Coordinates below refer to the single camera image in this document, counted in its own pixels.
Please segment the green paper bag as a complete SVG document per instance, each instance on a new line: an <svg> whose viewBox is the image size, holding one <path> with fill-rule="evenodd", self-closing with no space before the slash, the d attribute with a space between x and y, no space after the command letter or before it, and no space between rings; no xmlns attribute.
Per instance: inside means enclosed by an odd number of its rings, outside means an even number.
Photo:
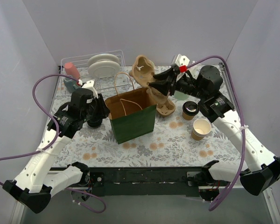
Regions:
<svg viewBox="0 0 280 224"><path fill-rule="evenodd" d="M118 144L151 133L154 130L156 102L147 93L147 88L136 89L119 94L114 84L116 95L105 100L110 110L109 120Z"/></svg>

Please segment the black cup lid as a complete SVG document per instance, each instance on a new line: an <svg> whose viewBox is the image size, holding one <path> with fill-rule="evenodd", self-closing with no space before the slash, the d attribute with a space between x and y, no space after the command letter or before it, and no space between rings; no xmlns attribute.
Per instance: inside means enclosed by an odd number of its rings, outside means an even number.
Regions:
<svg viewBox="0 0 280 224"><path fill-rule="evenodd" d="M199 113L198 104L193 101L187 101L183 104L182 110L189 116L195 116Z"/></svg>

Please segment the cardboard cup carrier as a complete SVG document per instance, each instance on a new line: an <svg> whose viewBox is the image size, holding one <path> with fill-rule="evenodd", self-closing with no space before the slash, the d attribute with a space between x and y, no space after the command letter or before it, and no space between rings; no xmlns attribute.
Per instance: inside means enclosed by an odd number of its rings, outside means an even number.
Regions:
<svg viewBox="0 0 280 224"><path fill-rule="evenodd" d="M129 71L129 75L132 76L141 87L146 88L147 94L156 102L156 110L159 115L167 117L174 113L175 104L168 99L168 94L164 96L158 90L148 85L148 83L156 81L153 77L154 74L154 63L144 55L136 57L132 69Z"/></svg>

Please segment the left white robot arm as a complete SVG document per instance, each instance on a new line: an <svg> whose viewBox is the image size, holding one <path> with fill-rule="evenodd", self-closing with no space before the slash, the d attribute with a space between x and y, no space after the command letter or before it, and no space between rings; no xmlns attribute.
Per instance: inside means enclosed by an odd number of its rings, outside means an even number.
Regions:
<svg viewBox="0 0 280 224"><path fill-rule="evenodd" d="M39 147L27 165L13 180L6 180L2 188L38 214L47 207L52 196L68 186L87 186L91 180L90 169L83 163L72 163L51 177L48 172L56 157L84 123L98 127L109 113L102 94L84 88L74 91L70 102L63 104L53 115Z"/></svg>

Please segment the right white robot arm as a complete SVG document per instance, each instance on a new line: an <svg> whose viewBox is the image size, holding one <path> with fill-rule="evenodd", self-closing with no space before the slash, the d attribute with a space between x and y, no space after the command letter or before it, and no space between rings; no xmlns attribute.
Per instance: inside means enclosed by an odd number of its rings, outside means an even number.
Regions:
<svg viewBox="0 0 280 224"><path fill-rule="evenodd" d="M179 67L154 75L154 82L149 83L164 96L173 95L175 91L198 98L198 108L217 129L224 133L234 147L245 153L244 160L248 166L241 170L238 179L246 191L258 196L265 189L280 179L280 157L269 151L253 135L247 126L242 125L241 118L234 105L220 92L223 79L214 66L203 66L196 78L186 71L178 79Z"/></svg>

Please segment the brown paper coffee cup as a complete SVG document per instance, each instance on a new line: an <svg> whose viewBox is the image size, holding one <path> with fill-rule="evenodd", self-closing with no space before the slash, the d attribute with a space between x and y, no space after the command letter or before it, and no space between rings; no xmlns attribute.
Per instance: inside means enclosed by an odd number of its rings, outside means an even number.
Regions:
<svg viewBox="0 0 280 224"><path fill-rule="evenodd" d="M197 113L187 113L185 111L182 112L182 117L185 119L185 120L192 120L195 116L197 115Z"/></svg>

